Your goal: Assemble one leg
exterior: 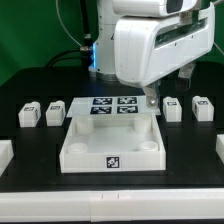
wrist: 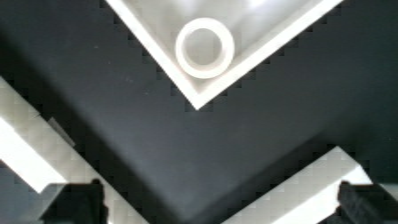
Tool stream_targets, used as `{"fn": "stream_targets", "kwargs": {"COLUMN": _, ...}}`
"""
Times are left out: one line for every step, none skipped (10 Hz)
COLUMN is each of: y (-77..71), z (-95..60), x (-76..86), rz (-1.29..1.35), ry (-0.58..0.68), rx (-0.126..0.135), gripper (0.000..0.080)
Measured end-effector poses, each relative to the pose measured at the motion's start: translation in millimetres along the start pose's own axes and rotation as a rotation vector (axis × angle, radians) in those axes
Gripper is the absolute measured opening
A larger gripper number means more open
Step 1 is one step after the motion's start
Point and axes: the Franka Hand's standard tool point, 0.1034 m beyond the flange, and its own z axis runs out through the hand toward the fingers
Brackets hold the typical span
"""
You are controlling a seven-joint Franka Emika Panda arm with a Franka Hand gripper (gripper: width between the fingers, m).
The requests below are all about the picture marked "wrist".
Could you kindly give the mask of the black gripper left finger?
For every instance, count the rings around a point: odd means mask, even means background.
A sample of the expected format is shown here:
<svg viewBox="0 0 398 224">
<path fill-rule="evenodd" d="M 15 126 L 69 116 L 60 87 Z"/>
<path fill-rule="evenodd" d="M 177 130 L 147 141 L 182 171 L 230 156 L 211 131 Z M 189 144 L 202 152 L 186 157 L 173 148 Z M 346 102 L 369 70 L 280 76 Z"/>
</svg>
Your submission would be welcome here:
<svg viewBox="0 0 398 224">
<path fill-rule="evenodd" d="M 38 220 L 42 224 L 106 224 L 104 187 L 97 179 L 61 186 Z"/>
</svg>

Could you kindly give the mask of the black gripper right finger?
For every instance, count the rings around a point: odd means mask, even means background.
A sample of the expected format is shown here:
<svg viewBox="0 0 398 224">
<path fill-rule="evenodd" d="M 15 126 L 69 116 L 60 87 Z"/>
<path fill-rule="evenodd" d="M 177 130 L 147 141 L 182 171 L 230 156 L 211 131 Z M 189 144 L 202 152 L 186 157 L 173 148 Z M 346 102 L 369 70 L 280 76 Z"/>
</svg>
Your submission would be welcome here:
<svg viewBox="0 0 398 224">
<path fill-rule="evenodd" d="M 398 224 L 398 200 L 378 184 L 339 184 L 337 208 L 323 224 Z"/>
</svg>

